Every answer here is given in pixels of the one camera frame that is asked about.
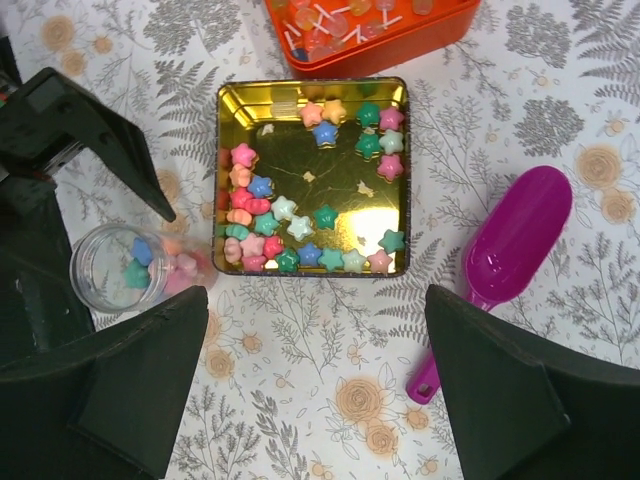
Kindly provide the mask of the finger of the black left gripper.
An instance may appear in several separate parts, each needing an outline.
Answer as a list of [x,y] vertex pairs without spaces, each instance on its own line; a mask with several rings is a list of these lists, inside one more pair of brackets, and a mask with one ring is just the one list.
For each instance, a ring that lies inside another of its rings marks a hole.
[[140,128],[53,68],[23,85],[1,74],[1,215],[19,217],[55,189],[52,176],[88,149],[166,220],[176,214]]

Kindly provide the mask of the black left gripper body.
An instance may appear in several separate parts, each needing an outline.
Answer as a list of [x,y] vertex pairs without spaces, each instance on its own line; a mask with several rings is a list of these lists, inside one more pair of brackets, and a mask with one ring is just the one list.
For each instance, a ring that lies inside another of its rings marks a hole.
[[1,362],[94,333],[69,279],[71,243],[54,175],[95,146],[93,99],[48,68],[28,82],[1,37]]

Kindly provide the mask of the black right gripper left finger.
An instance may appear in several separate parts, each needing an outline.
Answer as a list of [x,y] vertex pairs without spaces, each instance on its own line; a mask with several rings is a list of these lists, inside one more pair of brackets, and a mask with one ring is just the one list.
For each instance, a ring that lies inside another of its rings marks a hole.
[[190,287],[109,328],[1,367],[4,479],[162,479],[208,323]]

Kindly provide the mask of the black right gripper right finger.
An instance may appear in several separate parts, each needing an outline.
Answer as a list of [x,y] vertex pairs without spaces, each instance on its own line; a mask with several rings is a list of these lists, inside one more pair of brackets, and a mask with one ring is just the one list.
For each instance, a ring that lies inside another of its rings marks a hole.
[[636,479],[639,372],[431,285],[426,321],[466,479]]

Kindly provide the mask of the clear glass jar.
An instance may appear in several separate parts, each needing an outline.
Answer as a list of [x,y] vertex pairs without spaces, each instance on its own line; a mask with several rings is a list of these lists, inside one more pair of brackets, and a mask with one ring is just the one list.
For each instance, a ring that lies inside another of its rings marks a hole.
[[216,275],[207,243],[125,224],[91,230],[69,264],[77,297],[107,314],[142,311],[191,286],[210,289]]

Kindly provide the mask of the purple plastic scoop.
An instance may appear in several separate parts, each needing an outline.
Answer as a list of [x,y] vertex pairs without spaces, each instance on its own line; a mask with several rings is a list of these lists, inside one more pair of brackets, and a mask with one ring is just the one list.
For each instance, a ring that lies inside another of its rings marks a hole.
[[570,182],[555,167],[518,176],[466,247],[465,300],[490,311],[519,296],[558,241],[572,202]]

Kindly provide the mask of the orange tray of lollipops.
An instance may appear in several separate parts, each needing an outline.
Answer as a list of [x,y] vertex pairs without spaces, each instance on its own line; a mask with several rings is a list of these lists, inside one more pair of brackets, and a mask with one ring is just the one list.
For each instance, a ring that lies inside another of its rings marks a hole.
[[298,79],[363,77],[460,40],[478,1],[267,1]]

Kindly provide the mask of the tin of opaque star candies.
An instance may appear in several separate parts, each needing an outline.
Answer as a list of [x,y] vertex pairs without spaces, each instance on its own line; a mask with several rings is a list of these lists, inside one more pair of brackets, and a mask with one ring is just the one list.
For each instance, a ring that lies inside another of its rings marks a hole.
[[217,94],[212,259],[229,275],[402,275],[409,92],[397,77],[230,82]]

